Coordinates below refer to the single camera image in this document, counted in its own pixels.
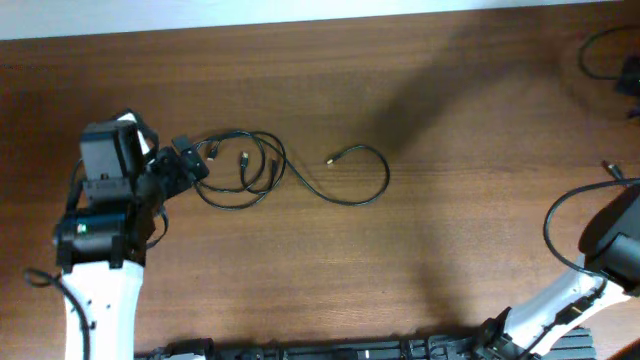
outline green light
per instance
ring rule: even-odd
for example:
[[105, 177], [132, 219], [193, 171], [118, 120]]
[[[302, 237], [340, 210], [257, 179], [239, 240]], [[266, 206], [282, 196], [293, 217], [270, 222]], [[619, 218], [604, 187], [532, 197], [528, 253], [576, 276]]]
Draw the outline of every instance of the green light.
[[78, 224], [78, 228], [76, 230], [78, 234], [85, 234], [87, 232], [87, 224]]

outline black power cord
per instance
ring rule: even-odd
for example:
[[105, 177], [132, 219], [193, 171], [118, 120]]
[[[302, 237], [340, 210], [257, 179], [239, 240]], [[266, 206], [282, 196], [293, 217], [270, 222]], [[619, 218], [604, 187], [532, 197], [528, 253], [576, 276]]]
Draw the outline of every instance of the black power cord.
[[[91, 358], [91, 353], [89, 342], [89, 321], [87, 320], [87, 315], [84, 313], [82, 306], [80, 306], [78, 299], [76, 299], [71, 291], [69, 291], [69, 289], [60, 281], [60, 275], [51, 276], [42, 270], [29, 268], [23, 272], [23, 276], [27, 284], [34, 288], [53, 286], [56, 290], [60, 291], [67, 300], [69, 300], [71, 305], [73, 305], [73, 308], [78, 313], [78, 318], [80, 319], [80, 331], [82, 332], [82, 358], [84, 360], [89, 360]], [[42, 282], [33, 281], [34, 277], [40, 278]]]
[[549, 235], [551, 220], [553, 219], [553, 215], [555, 214], [556, 210], [558, 210], [560, 205], [562, 205], [565, 201], [569, 200], [570, 198], [578, 194], [581, 194], [587, 191], [612, 187], [612, 186], [630, 186], [630, 185], [640, 185], [640, 178], [627, 178], [627, 179], [604, 181], [604, 182], [599, 182], [595, 184], [584, 185], [584, 186], [577, 187], [573, 190], [570, 190], [566, 192], [564, 195], [562, 195], [561, 197], [559, 197], [558, 200], [556, 200], [553, 203], [553, 205], [551, 205], [551, 207], [549, 208], [549, 211], [547, 212], [547, 215], [545, 216], [545, 219], [544, 219], [544, 225], [542, 226], [542, 236], [544, 237], [544, 242], [547, 245], [547, 248], [549, 248], [549, 251], [551, 251], [551, 254], [553, 254], [553, 256], [555, 256], [556, 259], [558, 259], [561, 263], [565, 264], [566, 266], [568, 266], [569, 268], [575, 271], [578, 271], [590, 276], [603, 277], [600, 274], [594, 273], [593, 271], [589, 271], [584, 267], [577, 265], [576, 263], [572, 262], [571, 260], [564, 257], [562, 254], [560, 254], [560, 252], [553, 245], [553, 242], [551, 241], [551, 236]]
[[[218, 188], [215, 187], [213, 185], [210, 185], [208, 183], [205, 183], [204, 181], [199, 181], [197, 183], [194, 184], [195, 190], [198, 193], [198, 195], [202, 198], [202, 200], [204, 200], [207, 204], [218, 208], [218, 209], [222, 209], [222, 210], [242, 210], [242, 209], [246, 209], [248, 207], [254, 206], [258, 203], [260, 203], [262, 200], [264, 200], [264, 198], [271, 193], [271, 191], [273, 191], [279, 184], [280, 181], [282, 180], [282, 177], [284, 176], [284, 172], [286, 170], [287, 167], [289, 167], [291, 169], [291, 171], [293, 172], [293, 174], [300, 180], [300, 182], [302, 182], [302, 184], [309, 190], [311, 191], [311, 193], [313, 193], [314, 195], [318, 196], [319, 198], [328, 201], [330, 203], [334, 203], [337, 205], [342, 205], [342, 206], [362, 206], [362, 205], [367, 205], [370, 204], [372, 202], [374, 202], [375, 200], [377, 200], [380, 195], [382, 195], [385, 190], [387, 189], [387, 187], [389, 186], [389, 182], [391, 179], [391, 170], [389, 169], [389, 164], [387, 163], [387, 160], [385, 159], [385, 157], [376, 149], [372, 148], [371, 146], [368, 145], [355, 145], [352, 146], [344, 151], [342, 151], [341, 153], [331, 157], [328, 161], [327, 164], [331, 164], [335, 161], [337, 161], [338, 159], [342, 158], [343, 156], [345, 156], [346, 154], [354, 151], [354, 150], [366, 150], [369, 151], [371, 153], [373, 153], [374, 155], [376, 155], [378, 157], [378, 159], [380, 159], [380, 162], [382, 162], [382, 164], [384, 165], [384, 169], [385, 169], [385, 180], [384, 183], [382, 185], [382, 187], [378, 190], [378, 192], [376, 192], [373, 196], [369, 197], [368, 199], [365, 200], [361, 200], [361, 201], [347, 201], [347, 200], [341, 200], [341, 199], [336, 199], [336, 198], [332, 198], [329, 197], [327, 195], [322, 194], [320, 191], [318, 191], [316, 188], [314, 188], [311, 184], [309, 184], [309, 182], [304, 178], [304, 176], [302, 176], [302, 174], [300, 174], [300, 172], [296, 169], [296, 167], [291, 163], [291, 161], [287, 158], [287, 153], [285, 150], [285, 147], [282, 143], [282, 141], [280, 141], [280, 139], [278, 137], [276, 137], [273, 134], [264, 132], [264, 131], [254, 131], [254, 132], [248, 132], [248, 131], [243, 131], [243, 130], [235, 130], [235, 131], [230, 131], [224, 134], [220, 134], [220, 135], [215, 135], [215, 136], [211, 136], [208, 137], [198, 143], [195, 144], [195, 148], [197, 150], [200, 150], [203, 146], [210, 146], [210, 150], [208, 152], [208, 159], [209, 160], [213, 160], [215, 159], [215, 157], [218, 155], [218, 149], [220, 147], [220, 144], [225, 141], [225, 140], [229, 140], [229, 139], [235, 139], [235, 138], [249, 138], [251, 140], [253, 140], [253, 142], [256, 144], [257, 148], [260, 150], [260, 156], [261, 156], [261, 160], [260, 160], [260, 168], [258, 169], [258, 172], [256, 173], [256, 175], [250, 179], [247, 180], [246, 179], [246, 169], [248, 166], [248, 155], [247, 153], [243, 153], [242, 157], [240, 159], [240, 182], [241, 182], [241, 187], [239, 188], [234, 188], [234, 189], [230, 189], [230, 188]], [[277, 157], [279, 157], [280, 161], [276, 161], [276, 160], [272, 160], [271, 161], [271, 167], [270, 167], [270, 175], [269, 175], [269, 181], [267, 183], [267, 185], [260, 190], [256, 190], [255, 186], [256, 183], [259, 181], [259, 179], [262, 178], [262, 175], [264, 174], [265, 168], [266, 168], [266, 152], [265, 152], [265, 146], [270, 148], [271, 150], [273, 150]], [[204, 190], [209, 190], [212, 192], [219, 192], [219, 193], [242, 193], [242, 192], [249, 192], [251, 194], [256, 195], [256, 197], [244, 204], [240, 204], [240, 205], [223, 205], [223, 204], [219, 204], [213, 200], [211, 200], [209, 197], [207, 197], [207, 195], [205, 194]]]
[[587, 38], [587, 40], [585, 40], [585, 42], [578, 49], [578, 67], [580, 68], [580, 71], [582, 71], [583, 74], [585, 74], [586, 76], [594, 80], [618, 80], [618, 78], [620, 78], [620, 76], [618, 75], [602, 75], [602, 74], [596, 74], [593, 71], [591, 71], [591, 69], [589, 69], [589, 67], [585, 63], [585, 54], [587, 50], [589, 50], [593, 46], [596, 40], [601, 39], [604, 36], [617, 33], [620, 31], [637, 30], [637, 29], [640, 29], [640, 25], [624, 25], [624, 26], [618, 26], [611, 29], [607, 29], [589, 36], [589, 38]]
[[153, 248], [154, 246], [158, 245], [158, 243], [160, 242], [160, 240], [162, 240], [162, 238], [167, 235], [167, 231], [169, 231], [169, 215], [167, 214], [167, 210], [165, 209], [164, 205], [160, 207], [160, 210], [158, 210], [158, 215], [162, 217], [162, 222], [164, 223], [164, 231], [162, 231], [162, 234], [160, 234], [160, 236], [153, 240], [153, 241], [147, 241], [147, 250]]
[[78, 174], [78, 170], [80, 169], [80, 165], [82, 165], [82, 158], [76, 161], [76, 164], [73, 166], [73, 170], [71, 170], [71, 179], [69, 181], [69, 188], [71, 189], [76, 186], [76, 176]]
[[[569, 200], [570, 198], [587, 192], [587, 191], [592, 191], [592, 190], [597, 190], [597, 189], [603, 189], [603, 188], [607, 188], [607, 187], [612, 187], [612, 186], [632, 186], [632, 185], [640, 185], [640, 178], [628, 178], [628, 179], [616, 179], [616, 180], [612, 180], [612, 181], [603, 181], [603, 182], [599, 182], [599, 183], [595, 183], [595, 184], [589, 184], [589, 185], [584, 185], [584, 186], [580, 186], [577, 187], [573, 190], [570, 190], [568, 192], [566, 192], [564, 195], [562, 195], [561, 197], [559, 197], [549, 208], [549, 211], [547, 211], [547, 215], [545, 216], [545, 220], [544, 220], [544, 224], [542, 226], [542, 236], [544, 237], [544, 242], [547, 245], [547, 248], [549, 248], [549, 251], [551, 251], [551, 254], [553, 254], [553, 256], [556, 257], [556, 259], [558, 259], [561, 263], [563, 263], [564, 265], [568, 266], [569, 268], [592, 276], [592, 277], [599, 277], [602, 278], [602, 283], [599, 286], [599, 288], [594, 292], [593, 295], [591, 295], [588, 300], [593, 302], [595, 301], [595, 299], [599, 298], [602, 293], [604, 292], [604, 289], [607, 285], [607, 278], [604, 277], [601, 274], [595, 273], [593, 271], [587, 270], [585, 269], [583, 266], [580, 266], [574, 262], [572, 262], [571, 260], [567, 259], [565, 256], [563, 256], [562, 254], [560, 254], [560, 252], [556, 249], [556, 247], [553, 245], [553, 242], [551, 240], [551, 236], [549, 235], [549, 228], [551, 227], [551, 220], [553, 219], [553, 215], [555, 214], [555, 212], [558, 210], [558, 208], [560, 207], [560, 205], [562, 205], [565, 201]], [[547, 336], [547, 334], [549, 334], [549, 332], [551, 331], [551, 329], [553, 329], [554, 326], [556, 325], [560, 325], [560, 324], [568, 324], [571, 321], [567, 321], [566, 319], [561, 318], [560, 316], [556, 316], [556, 319], [553, 321], [553, 323], [551, 323], [548, 326], [545, 326], [543, 328], [542, 334], [540, 334], [540, 336], [538, 336], [536, 338], [536, 340], [534, 342], [531, 343], [531, 345], [529, 345], [529, 347], [516, 359], [516, 360], [522, 360], [525, 359], [527, 356], [530, 356], [531, 351], [533, 350], [533, 348], [535, 348], [540, 341], [542, 341], [542, 339]]]

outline white wall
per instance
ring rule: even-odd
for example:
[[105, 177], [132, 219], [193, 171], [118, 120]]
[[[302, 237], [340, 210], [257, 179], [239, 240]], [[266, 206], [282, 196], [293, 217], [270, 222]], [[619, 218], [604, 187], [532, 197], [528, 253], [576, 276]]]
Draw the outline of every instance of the white wall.
[[592, 1], [0, 0], [0, 40]]

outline wooden table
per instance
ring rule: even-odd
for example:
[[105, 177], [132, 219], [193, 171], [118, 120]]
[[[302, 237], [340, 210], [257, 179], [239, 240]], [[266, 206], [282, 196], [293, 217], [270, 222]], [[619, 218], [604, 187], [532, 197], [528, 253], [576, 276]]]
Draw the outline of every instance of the wooden table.
[[[81, 36], [0, 43], [0, 342], [4, 359], [61, 359], [62, 297], [21, 270], [54, 267], [78, 138], [124, 107], [168, 144], [229, 128], [267, 130], [333, 195], [392, 182], [375, 204], [345, 208], [291, 173], [257, 207], [209, 208], [193, 191], [167, 203], [169, 235], [148, 254], [135, 347], [383, 338], [475, 326], [565, 268], [541, 237], [564, 191], [607, 179], [602, 159], [640, 172], [633, 99], [584, 77], [575, 53], [591, 32], [635, 20], [631, 2]], [[618, 71], [637, 33], [603, 40], [592, 66]], [[243, 141], [211, 163], [238, 182]], [[568, 256], [619, 190], [561, 209]], [[240, 202], [239, 197], [219, 198]], [[634, 340], [640, 302], [587, 322], [602, 357]]]

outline wire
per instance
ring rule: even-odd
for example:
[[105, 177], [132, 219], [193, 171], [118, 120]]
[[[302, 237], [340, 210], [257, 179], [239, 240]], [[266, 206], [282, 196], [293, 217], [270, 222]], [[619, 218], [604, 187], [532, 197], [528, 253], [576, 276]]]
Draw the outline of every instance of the wire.
[[618, 75], [601, 75], [591, 71], [591, 69], [589, 69], [589, 67], [585, 63], [585, 60], [584, 60], [585, 53], [587, 52], [587, 50], [589, 50], [593, 46], [596, 40], [601, 39], [604, 36], [607, 36], [612, 33], [620, 32], [620, 31], [636, 30], [636, 29], [640, 29], [640, 25], [624, 25], [624, 26], [618, 26], [611, 29], [607, 29], [589, 36], [589, 38], [587, 38], [587, 40], [585, 40], [585, 42], [578, 49], [578, 67], [580, 68], [580, 71], [582, 71], [583, 74], [585, 74], [586, 76], [594, 80], [618, 80], [619, 78]]
[[[53, 286], [64, 295], [67, 300], [73, 305], [73, 308], [78, 313], [80, 318], [80, 331], [82, 332], [82, 358], [84, 360], [90, 359], [90, 342], [89, 342], [89, 321], [87, 315], [84, 313], [82, 306], [78, 302], [75, 296], [69, 291], [69, 289], [60, 281], [60, 275], [51, 276], [50, 274], [37, 269], [28, 268], [23, 272], [24, 280], [32, 287], [43, 288], [47, 286]], [[33, 277], [42, 279], [42, 282], [34, 282]]]
[[80, 169], [80, 165], [82, 164], [82, 158], [80, 158], [76, 164], [73, 166], [73, 170], [71, 170], [71, 180], [69, 181], [69, 188], [73, 189], [76, 185], [76, 176], [78, 174], [78, 170]]
[[147, 250], [149, 250], [149, 249], [153, 248], [154, 246], [158, 245], [160, 240], [162, 240], [162, 238], [165, 235], [167, 235], [167, 231], [169, 231], [169, 215], [167, 214], [167, 210], [165, 209], [164, 206], [160, 207], [160, 210], [158, 211], [158, 215], [160, 215], [162, 217], [162, 222], [164, 223], [164, 231], [162, 232], [162, 234], [157, 239], [147, 242]]
[[569, 200], [575, 195], [584, 193], [586, 191], [597, 190], [597, 189], [602, 189], [602, 188], [611, 187], [611, 186], [629, 186], [629, 185], [640, 185], [640, 178], [628, 178], [628, 179], [604, 181], [600, 183], [584, 185], [584, 186], [575, 188], [573, 190], [570, 190], [564, 195], [562, 195], [560, 198], [558, 198], [558, 200], [556, 200], [553, 203], [553, 205], [551, 205], [551, 207], [549, 208], [549, 211], [547, 212], [547, 215], [545, 216], [545, 219], [544, 219], [544, 225], [542, 226], [542, 236], [544, 237], [544, 242], [545, 244], [547, 244], [547, 247], [549, 248], [549, 251], [551, 251], [551, 254], [553, 254], [553, 256], [555, 256], [556, 259], [560, 260], [561, 263], [565, 264], [566, 266], [570, 267], [575, 271], [578, 271], [590, 276], [603, 277], [601, 274], [594, 273], [592, 271], [585, 269], [580, 265], [575, 264], [571, 260], [564, 257], [562, 254], [560, 254], [560, 252], [553, 245], [553, 242], [551, 241], [551, 236], [549, 235], [551, 220], [553, 219], [553, 215], [555, 214], [556, 210], [558, 210], [560, 205], [562, 205], [565, 201]]
[[[268, 137], [270, 139], [273, 140], [273, 142], [276, 144], [274, 145], [274, 143], [268, 141], [267, 139], [265, 139], [265, 137]], [[253, 142], [256, 144], [256, 147], [258, 148], [258, 150], [260, 151], [260, 156], [261, 156], [261, 161], [260, 161], [260, 168], [258, 169], [258, 172], [256, 173], [256, 175], [250, 179], [247, 180], [246, 179], [246, 168], [247, 168], [247, 164], [248, 164], [248, 155], [246, 153], [243, 153], [243, 156], [240, 160], [240, 182], [242, 184], [241, 187], [239, 188], [234, 188], [234, 189], [230, 189], [230, 188], [218, 188], [215, 187], [211, 184], [205, 183], [203, 181], [199, 181], [196, 182], [194, 184], [195, 190], [198, 193], [198, 195], [202, 198], [202, 200], [204, 200], [207, 204], [218, 208], [218, 209], [222, 209], [222, 210], [242, 210], [242, 209], [246, 209], [248, 207], [257, 205], [258, 203], [260, 203], [261, 201], [264, 200], [264, 198], [271, 193], [271, 191], [273, 191], [276, 187], [278, 187], [278, 185], [280, 184], [280, 181], [282, 180], [282, 177], [284, 176], [285, 170], [287, 167], [289, 167], [291, 169], [291, 171], [293, 172], [293, 174], [300, 180], [300, 182], [302, 182], [302, 184], [314, 195], [316, 195], [317, 197], [328, 201], [330, 203], [334, 203], [337, 205], [342, 205], [342, 206], [362, 206], [362, 205], [367, 205], [370, 204], [372, 202], [374, 202], [375, 200], [377, 200], [387, 189], [387, 187], [389, 186], [389, 182], [391, 180], [391, 170], [389, 168], [389, 164], [387, 163], [387, 160], [385, 159], [385, 157], [376, 149], [368, 146], [368, 145], [355, 145], [352, 146], [344, 151], [342, 151], [341, 153], [333, 156], [332, 158], [330, 158], [327, 161], [327, 164], [331, 164], [335, 161], [337, 161], [338, 159], [344, 157], [346, 154], [355, 151], [355, 150], [366, 150], [369, 152], [372, 152], [374, 155], [376, 155], [378, 157], [378, 159], [380, 159], [380, 161], [382, 162], [382, 164], [384, 165], [384, 169], [385, 169], [385, 180], [384, 183], [382, 185], [382, 187], [371, 197], [365, 199], [365, 200], [361, 200], [361, 201], [347, 201], [347, 200], [341, 200], [341, 199], [336, 199], [336, 198], [332, 198], [329, 197], [327, 195], [322, 194], [320, 191], [318, 191], [316, 188], [314, 188], [305, 178], [304, 176], [302, 176], [302, 174], [300, 174], [300, 172], [296, 169], [296, 167], [291, 163], [291, 161], [287, 158], [287, 153], [284, 147], [284, 144], [282, 143], [282, 141], [280, 141], [280, 139], [278, 137], [276, 137], [273, 134], [264, 132], [264, 131], [254, 131], [254, 132], [248, 132], [248, 131], [243, 131], [243, 130], [235, 130], [235, 131], [230, 131], [228, 133], [224, 133], [221, 135], [215, 135], [209, 138], [206, 138], [198, 143], [195, 144], [195, 148], [196, 150], [200, 150], [203, 146], [206, 145], [210, 145], [210, 150], [209, 150], [209, 159], [213, 160], [218, 153], [220, 144], [225, 141], [225, 140], [229, 140], [229, 139], [234, 139], [234, 138], [250, 138], [251, 140], [253, 140]], [[277, 157], [279, 158], [280, 161], [276, 161], [276, 160], [272, 160], [271, 161], [271, 167], [270, 167], [270, 175], [269, 175], [269, 181], [267, 183], [267, 185], [260, 190], [256, 190], [256, 184], [259, 181], [259, 179], [262, 178], [263, 173], [265, 172], [265, 168], [266, 168], [266, 152], [265, 152], [265, 146], [271, 150], [273, 150]], [[219, 192], [219, 193], [242, 193], [242, 192], [249, 192], [251, 194], [256, 195], [256, 197], [244, 204], [240, 204], [240, 205], [223, 205], [220, 203], [217, 203], [213, 200], [211, 200], [204, 192], [204, 190], [209, 190], [212, 192]]]

